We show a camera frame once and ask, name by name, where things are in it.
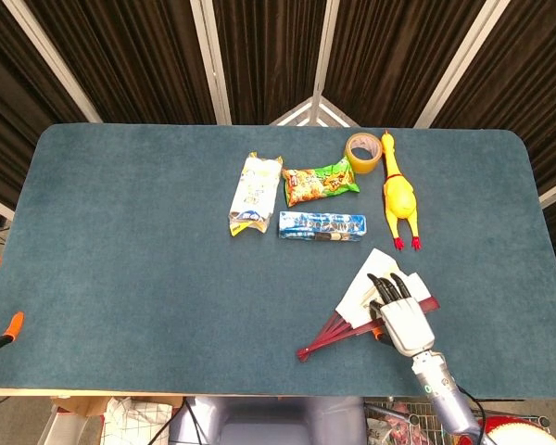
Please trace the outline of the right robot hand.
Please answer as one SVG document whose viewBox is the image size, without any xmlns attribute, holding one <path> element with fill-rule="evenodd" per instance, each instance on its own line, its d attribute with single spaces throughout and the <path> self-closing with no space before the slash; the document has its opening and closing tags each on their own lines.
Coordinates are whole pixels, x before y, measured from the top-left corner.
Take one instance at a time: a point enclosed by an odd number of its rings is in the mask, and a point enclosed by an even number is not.
<svg viewBox="0 0 556 445">
<path fill-rule="evenodd" d="M 367 277 L 382 302 L 373 299 L 371 315 L 379 315 L 384 321 L 393 346 L 406 357 L 413 357 L 430 350 L 435 335 L 419 302 L 411 295 L 402 279 L 392 273 L 391 278 L 379 278 L 372 273 Z"/>
</svg>

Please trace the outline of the red paper folding fan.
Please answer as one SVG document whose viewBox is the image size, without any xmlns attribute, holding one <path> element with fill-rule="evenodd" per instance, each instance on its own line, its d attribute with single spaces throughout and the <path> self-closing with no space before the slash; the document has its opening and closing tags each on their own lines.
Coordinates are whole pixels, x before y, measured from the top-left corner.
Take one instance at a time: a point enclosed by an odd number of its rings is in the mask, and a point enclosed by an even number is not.
<svg viewBox="0 0 556 445">
<path fill-rule="evenodd" d="M 319 334 L 308 346 L 297 351 L 297 357 L 301 362 L 305 362 L 315 350 L 348 337 L 369 332 L 376 339 L 384 337 L 386 334 L 385 322 L 376 311 L 370 309 L 372 300 L 375 299 L 380 304 L 383 304 L 383 300 L 367 277 L 368 273 L 388 279 L 390 279 L 390 274 L 396 274 L 418 301 L 424 313 L 434 312 L 440 308 L 438 301 L 431 295 L 417 273 L 403 273 L 391 256 L 374 248 Z"/>
</svg>

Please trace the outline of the blue felt table cover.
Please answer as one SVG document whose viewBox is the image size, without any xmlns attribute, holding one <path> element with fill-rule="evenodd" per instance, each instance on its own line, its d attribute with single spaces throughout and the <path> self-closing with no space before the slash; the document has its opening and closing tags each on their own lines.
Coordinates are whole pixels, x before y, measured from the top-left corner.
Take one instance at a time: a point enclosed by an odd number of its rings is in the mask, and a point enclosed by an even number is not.
<svg viewBox="0 0 556 445">
<path fill-rule="evenodd" d="M 59 124 L 41 135 L 0 266 L 0 389 L 411 396 L 411 361 L 370 335 L 309 344 L 373 249 L 417 273 L 458 383 L 483 399 L 556 398 L 556 259 L 522 140 L 395 128 L 422 248 L 396 251 L 376 170 L 303 205 L 358 213 L 358 242 L 231 236 L 251 152 L 288 168 L 341 159 L 347 129 Z"/>
</svg>

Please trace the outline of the yellow rubber chicken toy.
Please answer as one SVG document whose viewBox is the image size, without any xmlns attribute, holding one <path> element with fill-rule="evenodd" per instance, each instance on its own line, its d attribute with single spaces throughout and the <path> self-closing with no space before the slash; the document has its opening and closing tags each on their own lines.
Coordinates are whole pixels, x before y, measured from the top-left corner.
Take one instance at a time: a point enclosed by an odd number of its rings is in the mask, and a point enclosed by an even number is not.
<svg viewBox="0 0 556 445">
<path fill-rule="evenodd" d="M 401 172 L 396 155 L 395 139 L 385 130 L 381 143 L 385 156 L 385 182 L 383 187 L 385 200 L 385 219 L 389 226 L 393 243 L 397 250 L 404 249 L 404 242 L 398 232 L 398 222 L 407 221 L 411 229 L 411 246 L 415 250 L 422 248 L 418 229 L 418 205 L 413 186 Z"/>
</svg>

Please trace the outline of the blue cookie box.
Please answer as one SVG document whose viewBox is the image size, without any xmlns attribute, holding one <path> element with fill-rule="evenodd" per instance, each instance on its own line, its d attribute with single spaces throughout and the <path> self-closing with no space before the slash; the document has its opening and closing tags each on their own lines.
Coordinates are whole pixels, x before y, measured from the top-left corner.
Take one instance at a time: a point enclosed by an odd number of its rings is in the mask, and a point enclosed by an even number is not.
<svg viewBox="0 0 556 445">
<path fill-rule="evenodd" d="M 278 234 L 283 239 L 359 241 L 367 233 L 364 215 L 281 211 Z"/>
</svg>

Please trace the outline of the red and white ball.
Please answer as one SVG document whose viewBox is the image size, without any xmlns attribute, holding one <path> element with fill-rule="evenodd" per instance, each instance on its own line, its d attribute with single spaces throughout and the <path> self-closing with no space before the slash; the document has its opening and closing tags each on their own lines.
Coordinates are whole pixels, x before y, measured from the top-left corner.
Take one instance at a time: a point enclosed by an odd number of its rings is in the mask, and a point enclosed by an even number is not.
<svg viewBox="0 0 556 445">
<path fill-rule="evenodd" d="M 556 445 L 556 438 L 542 426 L 515 416 L 488 417 L 485 432 L 493 445 Z"/>
</svg>

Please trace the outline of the yellow packing tape roll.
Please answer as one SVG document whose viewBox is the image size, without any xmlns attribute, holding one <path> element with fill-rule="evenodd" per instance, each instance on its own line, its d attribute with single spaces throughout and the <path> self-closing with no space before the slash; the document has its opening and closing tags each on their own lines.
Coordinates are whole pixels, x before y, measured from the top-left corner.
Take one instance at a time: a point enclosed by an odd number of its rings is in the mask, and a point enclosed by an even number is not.
<svg viewBox="0 0 556 445">
<path fill-rule="evenodd" d="M 355 173 L 367 174 L 376 168 L 383 146 L 371 133 L 354 133 L 346 142 L 344 154 Z"/>
</svg>

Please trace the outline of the green orange snack bag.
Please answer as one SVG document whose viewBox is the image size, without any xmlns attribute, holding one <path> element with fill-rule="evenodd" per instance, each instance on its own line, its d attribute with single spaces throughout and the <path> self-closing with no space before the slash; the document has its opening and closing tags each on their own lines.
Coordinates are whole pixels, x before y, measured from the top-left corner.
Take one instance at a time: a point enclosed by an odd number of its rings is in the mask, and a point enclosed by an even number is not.
<svg viewBox="0 0 556 445">
<path fill-rule="evenodd" d="M 335 164 L 314 169 L 283 169 L 286 205 L 335 197 L 346 192 L 359 193 L 360 187 L 347 157 Z"/>
</svg>

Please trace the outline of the grey blue robot torso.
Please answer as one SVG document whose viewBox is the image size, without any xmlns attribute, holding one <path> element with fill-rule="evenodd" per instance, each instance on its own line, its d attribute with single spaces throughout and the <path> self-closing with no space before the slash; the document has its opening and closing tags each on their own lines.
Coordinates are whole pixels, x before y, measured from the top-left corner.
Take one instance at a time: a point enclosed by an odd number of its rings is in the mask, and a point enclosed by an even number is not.
<svg viewBox="0 0 556 445">
<path fill-rule="evenodd" d="M 189 398 L 169 445 L 367 445 L 360 397 Z"/>
</svg>

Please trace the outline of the dark brown pleated curtain panel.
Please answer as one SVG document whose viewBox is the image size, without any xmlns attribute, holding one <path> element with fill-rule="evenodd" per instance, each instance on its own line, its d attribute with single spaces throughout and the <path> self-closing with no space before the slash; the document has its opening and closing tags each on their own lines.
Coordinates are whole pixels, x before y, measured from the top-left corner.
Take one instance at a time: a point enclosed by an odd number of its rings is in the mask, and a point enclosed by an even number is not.
<svg viewBox="0 0 556 445">
<path fill-rule="evenodd" d="M 512 131 L 538 192 L 556 185 L 556 0 L 510 1 L 432 125 Z"/>
<path fill-rule="evenodd" d="M 411 127 L 486 0 L 340 0 L 323 96 L 362 127 Z"/>
<path fill-rule="evenodd" d="M 104 122 L 213 124 L 190 0 L 25 0 Z"/>
<path fill-rule="evenodd" d="M 0 0 L 0 201 L 17 206 L 45 129 L 85 120 Z"/>
<path fill-rule="evenodd" d="M 212 0 L 233 124 L 269 124 L 313 94 L 326 0 Z"/>
</svg>

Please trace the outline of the white yellow snack bag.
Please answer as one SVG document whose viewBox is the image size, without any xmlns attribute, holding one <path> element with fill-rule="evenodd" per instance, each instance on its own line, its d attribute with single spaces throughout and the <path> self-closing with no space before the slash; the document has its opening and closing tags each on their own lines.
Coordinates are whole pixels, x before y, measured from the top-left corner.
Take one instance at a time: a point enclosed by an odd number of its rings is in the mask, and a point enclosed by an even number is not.
<svg viewBox="0 0 556 445">
<path fill-rule="evenodd" d="M 283 158 L 260 158 L 256 152 L 246 157 L 230 207 L 229 231 L 237 236 L 246 229 L 265 234 L 273 215 Z"/>
</svg>

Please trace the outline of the white checkered cloth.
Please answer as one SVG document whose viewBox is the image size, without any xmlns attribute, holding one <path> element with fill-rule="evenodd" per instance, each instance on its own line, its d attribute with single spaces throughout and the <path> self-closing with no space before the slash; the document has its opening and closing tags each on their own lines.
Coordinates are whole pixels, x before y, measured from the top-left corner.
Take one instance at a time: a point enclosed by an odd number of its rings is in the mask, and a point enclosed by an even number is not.
<svg viewBox="0 0 556 445">
<path fill-rule="evenodd" d="M 103 413 L 99 445 L 169 445 L 173 408 L 130 398 L 110 399 Z"/>
</svg>

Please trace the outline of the white triangular screen foot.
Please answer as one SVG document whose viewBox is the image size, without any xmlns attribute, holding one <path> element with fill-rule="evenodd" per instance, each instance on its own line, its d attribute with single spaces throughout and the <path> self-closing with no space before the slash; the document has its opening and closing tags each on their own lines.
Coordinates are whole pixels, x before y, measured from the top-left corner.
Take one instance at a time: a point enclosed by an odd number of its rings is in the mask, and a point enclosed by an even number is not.
<svg viewBox="0 0 556 445">
<path fill-rule="evenodd" d="M 312 97 L 288 110 L 271 122 L 273 126 L 321 126 L 321 127 L 360 127 L 343 110 L 320 96 L 316 102 Z"/>
</svg>

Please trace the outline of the white screen frame post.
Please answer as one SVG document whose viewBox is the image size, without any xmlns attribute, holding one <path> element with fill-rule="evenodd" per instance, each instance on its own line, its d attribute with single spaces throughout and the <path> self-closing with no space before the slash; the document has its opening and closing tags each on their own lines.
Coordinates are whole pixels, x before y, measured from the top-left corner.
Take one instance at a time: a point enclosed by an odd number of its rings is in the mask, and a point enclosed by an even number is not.
<svg viewBox="0 0 556 445">
<path fill-rule="evenodd" d="M 213 1 L 190 0 L 190 5 L 216 122 L 219 125 L 231 125 L 232 116 Z"/>
<path fill-rule="evenodd" d="M 486 0 L 413 127 L 429 128 L 491 34 L 511 0 Z"/>
<path fill-rule="evenodd" d="M 327 70 L 329 67 L 331 50 L 335 35 L 335 25 L 339 10 L 340 0 L 326 0 L 322 34 L 319 46 L 318 61 L 315 72 L 312 102 L 318 103 L 322 96 Z"/>
<path fill-rule="evenodd" d="M 93 101 L 79 84 L 69 65 L 61 56 L 38 19 L 33 15 L 27 3 L 24 0 L 1 1 L 82 115 L 91 123 L 102 123 L 103 120 L 96 110 Z"/>
</svg>

